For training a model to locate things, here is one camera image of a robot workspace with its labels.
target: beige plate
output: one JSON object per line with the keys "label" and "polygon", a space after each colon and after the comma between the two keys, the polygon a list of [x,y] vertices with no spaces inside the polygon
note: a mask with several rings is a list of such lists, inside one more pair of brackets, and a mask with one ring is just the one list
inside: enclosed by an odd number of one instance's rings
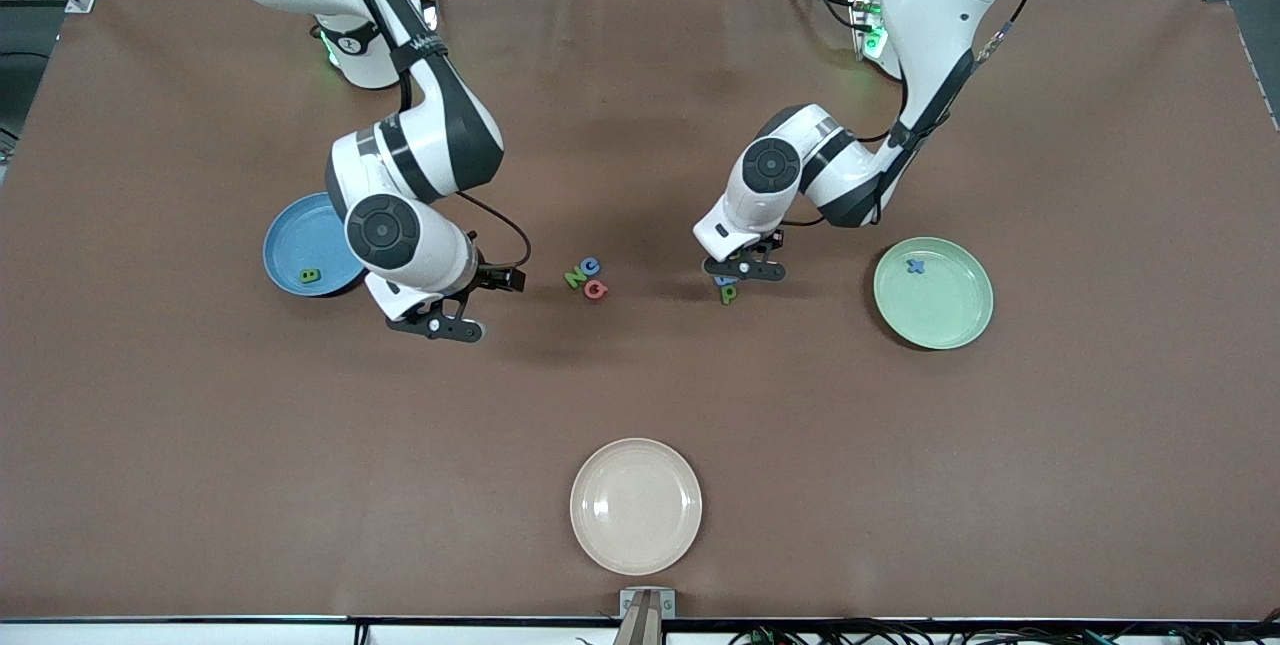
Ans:
{"label": "beige plate", "polygon": [[684,557],[703,521],[703,493],[680,453],[644,436],[604,445],[573,480],[570,521],[602,567],[653,575]]}

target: white robotic arm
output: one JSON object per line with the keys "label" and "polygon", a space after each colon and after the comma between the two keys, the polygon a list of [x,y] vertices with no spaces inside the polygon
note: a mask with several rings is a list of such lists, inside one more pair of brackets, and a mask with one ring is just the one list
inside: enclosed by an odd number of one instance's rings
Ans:
{"label": "white robotic arm", "polygon": [[[484,326],[462,317],[467,294],[521,291],[524,273],[485,265],[471,235],[429,206],[493,179],[503,156],[493,115],[410,0],[255,1],[314,13],[325,29],[356,40],[360,49],[335,52],[353,83],[385,86],[408,74],[419,84],[417,106],[333,145],[325,187],[388,325],[430,339],[479,340]],[[457,312],[444,314],[443,299],[456,299]]]}
{"label": "white robotic arm", "polygon": [[[771,243],[795,195],[805,195],[836,227],[879,220],[902,171],[948,115],[951,102],[977,67],[974,33],[995,0],[881,0],[881,17],[909,88],[887,142],[870,152],[851,131],[817,104],[783,109],[744,150],[724,195],[694,227],[709,253],[712,275],[781,280],[785,270],[767,262]],[[897,70],[890,63],[886,70]],[[777,143],[787,148],[776,147]],[[774,166],[774,148],[786,154]],[[756,259],[763,253],[764,259]]]}

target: blue plate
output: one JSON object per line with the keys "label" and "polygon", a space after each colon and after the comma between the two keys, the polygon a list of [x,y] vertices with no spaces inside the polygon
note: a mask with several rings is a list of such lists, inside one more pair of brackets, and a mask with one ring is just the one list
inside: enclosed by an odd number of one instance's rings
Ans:
{"label": "blue plate", "polygon": [[326,193],[307,195],[275,216],[262,241],[262,266],[285,293],[306,298],[332,296],[365,273]]}

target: table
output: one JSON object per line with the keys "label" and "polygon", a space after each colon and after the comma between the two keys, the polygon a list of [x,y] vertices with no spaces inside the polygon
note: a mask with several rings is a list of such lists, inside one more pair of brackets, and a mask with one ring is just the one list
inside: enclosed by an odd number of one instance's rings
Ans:
{"label": "table", "polygon": [[[396,102],[307,24],[67,22],[0,191],[0,616],[612,612],[637,582],[579,549],[567,498],[618,436],[701,480],[698,541],[645,578],[686,616],[1275,604],[1280,166],[1224,4],[1033,0],[881,227],[790,232],[787,280],[722,307],[690,227],[755,129],[896,113],[847,31],[813,0],[444,0],[507,143],[476,195],[535,244],[526,293],[472,299],[480,346],[262,271],[329,143]],[[973,346],[881,325],[869,276],[909,235],[987,267]],[[562,280],[585,256],[595,307]]]}

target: plate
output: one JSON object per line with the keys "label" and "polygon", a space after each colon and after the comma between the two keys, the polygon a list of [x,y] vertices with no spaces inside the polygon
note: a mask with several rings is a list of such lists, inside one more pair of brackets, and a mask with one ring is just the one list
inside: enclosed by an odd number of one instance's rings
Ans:
{"label": "plate", "polygon": [[703,522],[703,491],[680,453],[631,436],[604,445],[573,480],[570,521],[577,543],[603,568],[644,576],[689,550]]}
{"label": "plate", "polygon": [[876,306],[916,346],[968,346],[991,322],[995,293],[978,259],[941,238],[893,244],[876,266]]}
{"label": "plate", "polygon": [[294,200],[275,216],[262,241],[262,266],[285,293],[307,298],[332,296],[365,273],[328,193]]}

